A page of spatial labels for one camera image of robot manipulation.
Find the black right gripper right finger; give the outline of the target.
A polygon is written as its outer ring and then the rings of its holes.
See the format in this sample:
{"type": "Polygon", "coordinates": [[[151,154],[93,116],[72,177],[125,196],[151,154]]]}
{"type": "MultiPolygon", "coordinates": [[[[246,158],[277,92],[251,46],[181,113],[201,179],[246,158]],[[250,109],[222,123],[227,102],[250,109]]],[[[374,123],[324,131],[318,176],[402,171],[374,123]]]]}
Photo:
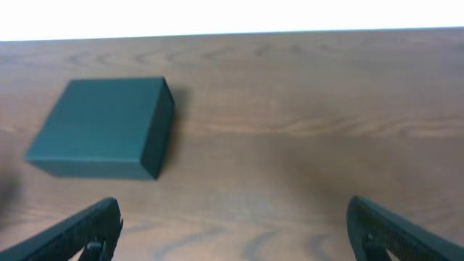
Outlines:
{"type": "Polygon", "coordinates": [[[462,260],[463,248],[365,197],[354,196],[347,208],[347,232],[357,261],[462,260]]]}

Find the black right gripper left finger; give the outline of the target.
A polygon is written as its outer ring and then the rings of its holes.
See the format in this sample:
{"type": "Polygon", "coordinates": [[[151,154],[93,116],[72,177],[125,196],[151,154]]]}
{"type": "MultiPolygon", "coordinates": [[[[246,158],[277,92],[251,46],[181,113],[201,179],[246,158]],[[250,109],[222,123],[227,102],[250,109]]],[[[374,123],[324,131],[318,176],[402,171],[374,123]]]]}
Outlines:
{"type": "Polygon", "coordinates": [[[2,260],[111,260],[123,228],[115,198],[105,198],[41,233],[1,251],[2,260]]]}

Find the black gift box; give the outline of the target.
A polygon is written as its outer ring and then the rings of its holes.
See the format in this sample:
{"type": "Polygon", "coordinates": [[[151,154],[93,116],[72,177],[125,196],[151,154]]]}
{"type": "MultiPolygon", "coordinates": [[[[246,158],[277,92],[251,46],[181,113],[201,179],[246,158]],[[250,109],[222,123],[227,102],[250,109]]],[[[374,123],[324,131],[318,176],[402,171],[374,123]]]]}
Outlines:
{"type": "Polygon", "coordinates": [[[163,77],[71,80],[25,161],[56,177],[157,179],[174,111],[163,77]]]}

